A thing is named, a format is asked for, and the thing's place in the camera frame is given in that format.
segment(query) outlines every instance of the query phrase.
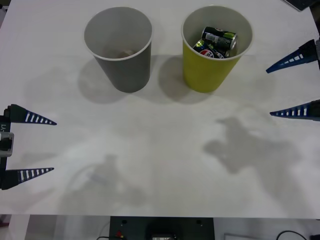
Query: black cable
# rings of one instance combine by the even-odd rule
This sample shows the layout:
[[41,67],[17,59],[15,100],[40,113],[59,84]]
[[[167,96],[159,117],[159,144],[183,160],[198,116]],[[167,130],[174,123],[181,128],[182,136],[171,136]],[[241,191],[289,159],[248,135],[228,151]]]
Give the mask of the black cable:
[[294,234],[297,234],[299,235],[300,237],[302,237],[304,240],[307,240],[304,236],[302,236],[300,233],[296,232],[296,231],[290,231],[290,230],[286,230],[286,231],[282,231],[278,234],[278,236],[276,237],[276,240],[279,240],[280,236],[282,234],[285,234],[285,233],[294,233]]

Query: white table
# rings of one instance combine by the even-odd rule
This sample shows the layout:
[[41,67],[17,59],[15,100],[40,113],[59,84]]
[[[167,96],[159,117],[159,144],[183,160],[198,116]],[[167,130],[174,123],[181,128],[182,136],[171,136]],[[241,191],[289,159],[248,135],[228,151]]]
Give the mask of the white table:
[[[182,80],[180,27],[225,5],[252,23],[251,50],[213,94]],[[130,6],[152,20],[152,75],[117,91],[85,49],[87,20]],[[320,99],[313,62],[266,69],[318,38],[311,12],[280,0],[13,0],[0,30],[0,109],[13,124],[8,169],[55,170],[0,192],[2,214],[320,218],[320,123],[269,112]]]

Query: trash in cup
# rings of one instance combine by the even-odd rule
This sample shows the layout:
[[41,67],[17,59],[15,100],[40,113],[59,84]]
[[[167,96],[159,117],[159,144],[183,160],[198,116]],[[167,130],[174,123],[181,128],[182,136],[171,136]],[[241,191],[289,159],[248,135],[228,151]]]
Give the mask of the trash in cup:
[[239,12],[210,5],[186,17],[181,36],[184,81],[197,92],[209,93],[220,86],[248,51],[254,33],[249,21]]

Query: white stripe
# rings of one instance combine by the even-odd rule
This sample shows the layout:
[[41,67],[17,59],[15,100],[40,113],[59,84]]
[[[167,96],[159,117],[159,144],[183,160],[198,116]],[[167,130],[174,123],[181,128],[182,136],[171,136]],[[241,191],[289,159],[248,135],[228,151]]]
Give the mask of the white stripe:
[[28,114],[27,114],[26,117],[25,117],[25,121],[26,121],[26,122],[28,121],[29,116],[30,116],[30,112],[28,112]]
[[24,182],[24,174],[23,174],[23,171],[20,171],[20,175],[21,175],[21,182]]

